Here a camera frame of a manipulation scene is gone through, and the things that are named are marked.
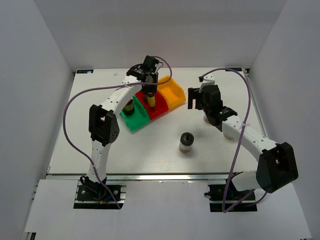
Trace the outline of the small yellow label bottle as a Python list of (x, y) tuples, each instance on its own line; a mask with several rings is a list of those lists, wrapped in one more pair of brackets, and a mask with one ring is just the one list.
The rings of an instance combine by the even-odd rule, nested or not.
[(148, 92), (146, 94), (147, 104), (150, 108), (154, 108), (156, 106), (155, 94), (152, 92)]

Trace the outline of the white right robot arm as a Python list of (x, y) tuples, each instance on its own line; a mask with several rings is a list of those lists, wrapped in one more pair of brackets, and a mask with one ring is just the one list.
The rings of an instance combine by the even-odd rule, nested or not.
[(262, 189), (271, 194), (299, 177), (293, 147), (277, 143), (245, 125), (237, 112), (223, 104), (216, 84), (188, 89), (188, 109), (202, 110), (209, 123), (226, 138), (241, 141), (257, 160), (257, 169), (239, 173), (225, 188), (226, 195), (236, 200), (244, 191)]

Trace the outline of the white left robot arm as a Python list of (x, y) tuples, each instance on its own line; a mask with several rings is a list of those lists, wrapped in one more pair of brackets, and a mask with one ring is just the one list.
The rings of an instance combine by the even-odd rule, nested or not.
[(143, 87), (155, 89), (158, 82), (159, 60), (146, 56), (142, 64), (132, 66), (116, 90), (100, 105), (89, 109), (89, 132), (92, 152), (89, 170), (86, 174), (93, 183), (88, 193), (99, 200), (105, 196), (106, 187), (100, 182), (106, 179), (106, 165), (112, 143), (120, 134), (118, 117), (127, 103)]

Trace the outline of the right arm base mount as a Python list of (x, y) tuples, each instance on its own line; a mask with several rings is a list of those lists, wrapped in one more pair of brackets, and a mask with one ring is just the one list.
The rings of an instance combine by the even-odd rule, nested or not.
[[(210, 212), (212, 213), (222, 213), (223, 208), (223, 196), (224, 196), (225, 185), (224, 184), (211, 184), (208, 185), (208, 191), (204, 193), (204, 197), (209, 199)], [(230, 186), (227, 195), (225, 208), (229, 208), (232, 204), (236, 203), (247, 194), (250, 193), (250, 190), (237, 191), (233, 186)], [(255, 194), (252, 193), (248, 198), (243, 202), (235, 206), (231, 213), (240, 213), (240, 212), (257, 212), (257, 204)]]

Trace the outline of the red cap dark sauce jar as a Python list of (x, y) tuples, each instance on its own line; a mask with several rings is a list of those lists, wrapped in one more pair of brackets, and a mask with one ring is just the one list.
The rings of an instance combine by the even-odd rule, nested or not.
[(134, 101), (133, 99), (130, 99), (127, 104), (124, 106), (123, 108), (123, 113), (126, 115), (126, 116), (130, 116), (132, 115), (134, 112), (135, 112), (135, 107), (134, 107)]

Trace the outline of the black lid spice jar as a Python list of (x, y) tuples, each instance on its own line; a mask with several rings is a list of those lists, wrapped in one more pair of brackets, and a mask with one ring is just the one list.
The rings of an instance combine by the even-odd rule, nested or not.
[(192, 133), (190, 132), (184, 132), (181, 136), (180, 136), (180, 142), (179, 142), (179, 146), (178, 149), (182, 152), (182, 153), (188, 153), (191, 148), (192, 145), (194, 143), (194, 136)]

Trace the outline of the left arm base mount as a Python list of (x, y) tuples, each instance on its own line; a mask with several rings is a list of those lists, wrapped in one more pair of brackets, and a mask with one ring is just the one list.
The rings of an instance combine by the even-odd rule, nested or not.
[(74, 209), (120, 210), (126, 199), (126, 186), (107, 184), (109, 191), (100, 182), (93, 182), (88, 176), (81, 176), (76, 188)]

